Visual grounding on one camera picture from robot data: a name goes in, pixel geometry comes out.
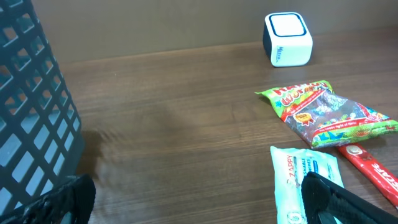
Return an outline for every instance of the red chocolate bar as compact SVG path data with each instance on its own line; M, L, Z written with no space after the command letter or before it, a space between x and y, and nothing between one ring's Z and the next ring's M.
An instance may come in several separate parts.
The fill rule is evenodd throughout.
M397 177L357 143L340 146L338 150L398 209Z

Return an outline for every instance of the tabletop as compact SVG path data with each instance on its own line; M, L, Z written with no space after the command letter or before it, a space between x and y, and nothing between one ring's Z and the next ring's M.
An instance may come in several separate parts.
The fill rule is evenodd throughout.
M327 80L398 119L397 27L313 42L303 67L274 68L260 42L62 64L86 141L77 173L97 188L90 223L276 223L270 146L308 146L255 91ZM395 175L397 137L361 143ZM319 151L347 190L398 215L335 148Z

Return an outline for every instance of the perforated basket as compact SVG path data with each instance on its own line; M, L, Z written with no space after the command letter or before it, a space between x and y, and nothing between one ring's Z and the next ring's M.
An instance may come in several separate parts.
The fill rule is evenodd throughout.
M73 174L81 121L30 0L0 0L0 215Z

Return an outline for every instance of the white packet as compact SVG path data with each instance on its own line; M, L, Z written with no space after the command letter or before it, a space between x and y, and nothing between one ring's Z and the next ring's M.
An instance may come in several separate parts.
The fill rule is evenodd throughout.
M275 169L278 224L307 223L301 194L301 183L307 172L316 172L343 187L334 156L309 149L278 149L274 146L271 146L271 156Z

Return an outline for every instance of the white box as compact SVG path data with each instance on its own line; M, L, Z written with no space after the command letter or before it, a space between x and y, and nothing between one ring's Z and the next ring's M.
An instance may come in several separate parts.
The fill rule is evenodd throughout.
M305 65L311 57L312 37L303 17L296 12L266 16L262 43L275 67Z

